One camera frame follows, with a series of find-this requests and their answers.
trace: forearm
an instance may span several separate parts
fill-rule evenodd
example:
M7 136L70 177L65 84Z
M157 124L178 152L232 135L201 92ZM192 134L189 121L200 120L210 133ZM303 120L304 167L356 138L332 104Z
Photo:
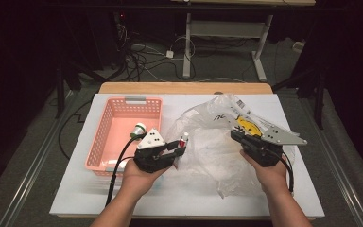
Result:
M139 198L120 190L116 197L105 207L96 218L92 227L123 227L129 226L134 207Z
M312 226L288 190L272 194L267 193L267 199L273 226Z

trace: pink plastic basket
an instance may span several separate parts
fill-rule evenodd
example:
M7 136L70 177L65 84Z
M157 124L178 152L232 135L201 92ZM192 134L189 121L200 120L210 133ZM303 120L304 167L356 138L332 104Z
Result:
M112 176L120 152L137 123L160 130L162 100L158 97L111 97L107 100L85 167L98 176ZM134 156L139 141L129 145L123 158Z

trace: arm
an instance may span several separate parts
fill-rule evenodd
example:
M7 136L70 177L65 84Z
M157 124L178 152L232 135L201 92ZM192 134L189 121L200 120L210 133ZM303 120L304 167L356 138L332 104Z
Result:
M167 169L146 173L141 171L133 160L129 160L119 192L99 214L91 227L129 226L135 205L165 171Z
M288 191L285 166L279 162L276 166L261 167L243 150L240 153L255 168L258 180L267 195L273 226L312 226Z

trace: basket handle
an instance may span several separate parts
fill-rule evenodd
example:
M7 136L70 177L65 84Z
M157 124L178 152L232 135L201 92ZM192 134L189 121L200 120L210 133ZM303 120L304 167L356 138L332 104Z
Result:
M125 102L129 105L146 105L147 98L144 96L126 96Z

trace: desk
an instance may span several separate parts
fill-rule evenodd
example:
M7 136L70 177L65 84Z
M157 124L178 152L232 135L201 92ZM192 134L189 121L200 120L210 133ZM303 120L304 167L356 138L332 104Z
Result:
M228 3L228 4L245 4L245 5L288 5L288 6L314 6L315 0L190 0L192 3ZM255 66L258 78L262 82L267 81L264 68L260 57L264 49L265 41L270 29L273 15L268 15L264 23L247 23L247 22L221 22L221 21L196 21L192 20L191 13L187 13L186 30L185 30L185 50L182 76L190 78L191 53L190 44L191 36L218 36L218 37L237 37L237 38L259 38L258 48L251 52L253 64Z
M244 97L242 100L250 105L253 110L263 109L258 114L275 115L277 117L273 118L273 122L288 128L279 99L271 93L267 84L105 83L102 85L99 94L95 96L72 158L62 178L50 214L60 217L94 217L104 208L109 178L97 177L91 170L86 169L83 164L93 141L97 121L108 97L137 96L139 94L161 96L164 101L161 133L165 134L172 120L176 119L174 116L180 116L185 111L178 108L181 103L172 102L172 100L175 100L175 96L186 96L187 105L184 104L184 106L192 107L210 100L216 96L212 94L218 92L234 93ZM297 172L295 176L295 198L308 217L323 217L320 202L303 163L302 156L297 147L295 151L294 168ZM134 210L134 217L180 219L268 218L268 203L265 195L255 197L229 196L222 199L217 194L216 184L212 179L192 175L186 178L183 174L184 172L177 171L174 168L166 171L163 177L157 181L158 183L140 199Z

